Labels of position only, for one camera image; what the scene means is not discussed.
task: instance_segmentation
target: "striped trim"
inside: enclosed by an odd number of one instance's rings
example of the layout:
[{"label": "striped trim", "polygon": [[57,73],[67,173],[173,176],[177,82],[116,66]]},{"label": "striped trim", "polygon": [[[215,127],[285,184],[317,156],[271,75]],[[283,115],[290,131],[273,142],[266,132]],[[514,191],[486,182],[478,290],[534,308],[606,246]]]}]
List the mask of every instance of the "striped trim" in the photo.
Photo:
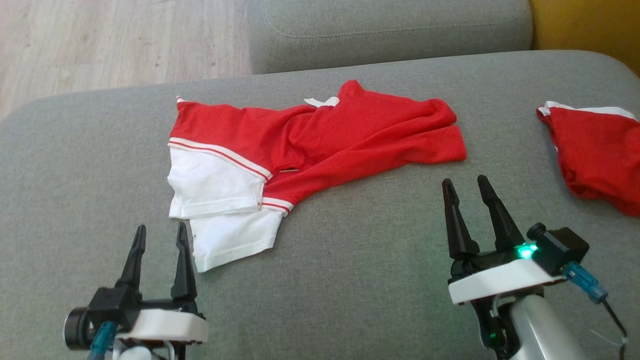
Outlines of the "striped trim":
[{"label": "striped trim", "polygon": [[623,108],[619,108],[617,106],[606,106],[603,108],[581,108],[575,109],[571,106],[563,105],[555,101],[547,101],[544,106],[540,106],[538,111],[544,116],[551,115],[551,108],[561,108],[567,110],[576,110],[576,111],[586,111],[588,113],[596,113],[596,114],[609,114],[609,115],[620,115],[624,117],[628,117],[632,120],[635,120],[636,117],[634,114],[624,110]]},{"label": "striped trim", "polygon": [[262,207],[269,208],[273,210],[283,211],[284,213],[289,214],[291,209],[293,209],[293,204],[289,201],[275,199],[272,197],[263,197],[262,198]]},{"label": "striped trim", "polygon": [[242,157],[240,154],[231,151],[226,147],[211,145],[208,143],[192,142],[191,140],[183,138],[170,138],[169,146],[182,150],[204,152],[206,154],[215,155],[221,159],[227,160],[234,165],[250,171],[252,174],[263,178],[265,181],[273,177],[269,170]]}]

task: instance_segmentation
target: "gray couch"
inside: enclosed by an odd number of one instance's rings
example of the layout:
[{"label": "gray couch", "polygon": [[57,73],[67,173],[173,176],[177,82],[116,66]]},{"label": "gray couch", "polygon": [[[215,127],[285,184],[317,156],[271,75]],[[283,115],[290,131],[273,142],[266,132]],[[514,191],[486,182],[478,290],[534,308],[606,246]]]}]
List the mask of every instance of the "gray couch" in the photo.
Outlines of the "gray couch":
[{"label": "gray couch", "polygon": [[259,0],[248,16],[259,74],[531,46],[527,0]]},{"label": "gray couch", "polygon": [[[0,359],[84,359],[63,346],[66,314],[120,275],[147,225],[141,290],[169,295],[177,222],[167,217],[166,147],[175,95],[285,108],[326,99],[348,79],[458,115],[462,163],[409,165],[318,193],[284,219],[275,248],[198,274],[209,342],[190,359],[493,359],[471,307],[451,304],[440,183],[450,177],[474,239],[490,249],[479,198],[486,174],[526,230],[569,226],[591,244],[584,264],[611,292],[629,333],[640,332],[640,220],[574,197],[535,109],[546,100],[620,106],[640,114],[640,80],[612,58],[522,51],[400,61],[125,88],[32,102],[0,123]],[[614,359],[619,333],[570,284],[547,298],[590,359]],[[632,341],[628,358],[640,357]]]}]

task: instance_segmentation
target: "wooden floor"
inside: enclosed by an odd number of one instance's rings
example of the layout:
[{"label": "wooden floor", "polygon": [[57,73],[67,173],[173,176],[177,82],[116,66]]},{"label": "wooden floor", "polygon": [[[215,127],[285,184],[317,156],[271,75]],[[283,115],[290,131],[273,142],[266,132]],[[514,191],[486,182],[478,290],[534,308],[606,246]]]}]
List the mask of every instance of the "wooden floor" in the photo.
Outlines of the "wooden floor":
[{"label": "wooden floor", "polygon": [[250,73],[251,0],[0,0],[0,121],[31,100]]}]

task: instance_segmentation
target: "red stripe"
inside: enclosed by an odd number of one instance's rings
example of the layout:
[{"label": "red stripe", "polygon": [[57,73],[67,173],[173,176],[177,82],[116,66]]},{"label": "red stripe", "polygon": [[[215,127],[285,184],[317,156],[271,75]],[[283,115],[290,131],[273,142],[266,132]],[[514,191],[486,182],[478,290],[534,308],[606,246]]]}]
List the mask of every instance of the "red stripe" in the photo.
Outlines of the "red stripe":
[{"label": "red stripe", "polygon": [[206,150],[206,151],[211,151],[211,152],[215,152],[216,154],[220,154],[222,156],[224,156],[225,158],[233,161],[234,163],[237,163],[238,165],[242,166],[243,168],[246,168],[248,170],[251,170],[253,172],[255,172],[256,174],[262,176],[265,180],[269,180],[269,177],[264,175],[262,172],[259,172],[258,170],[255,170],[254,168],[250,168],[248,166],[246,166],[245,164],[241,163],[240,161],[237,161],[236,159],[232,158],[231,156],[225,154],[224,152],[221,151],[217,151],[214,149],[208,149],[206,147],[196,147],[196,146],[189,146],[189,145],[185,145],[183,143],[179,143],[179,142],[174,142],[174,141],[169,141],[169,143],[174,143],[175,145],[180,145],[180,146],[184,146],[184,147],[188,147],[190,149],[196,149],[196,150]]},{"label": "red stripe", "polygon": [[270,204],[268,202],[263,202],[262,205],[275,206],[276,208],[284,209],[287,213],[289,213],[289,210],[291,210],[286,206],[282,206],[282,205],[278,205],[278,204]]}]

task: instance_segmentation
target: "red cloth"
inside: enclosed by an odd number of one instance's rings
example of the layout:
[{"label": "red cloth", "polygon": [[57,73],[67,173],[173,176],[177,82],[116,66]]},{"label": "red cloth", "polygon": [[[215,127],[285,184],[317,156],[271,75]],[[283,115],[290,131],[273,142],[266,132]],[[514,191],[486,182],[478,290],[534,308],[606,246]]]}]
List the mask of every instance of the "red cloth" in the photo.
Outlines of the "red cloth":
[{"label": "red cloth", "polygon": [[344,83],[338,98],[336,106],[285,110],[180,101],[169,145],[224,156],[265,180],[278,174],[264,197],[282,200],[275,207],[286,211],[347,181],[467,156],[456,116],[442,100],[380,94],[355,80]]},{"label": "red cloth", "polygon": [[564,181],[576,196],[605,199],[640,217],[640,123],[633,114],[547,101],[538,117],[550,126]]}]

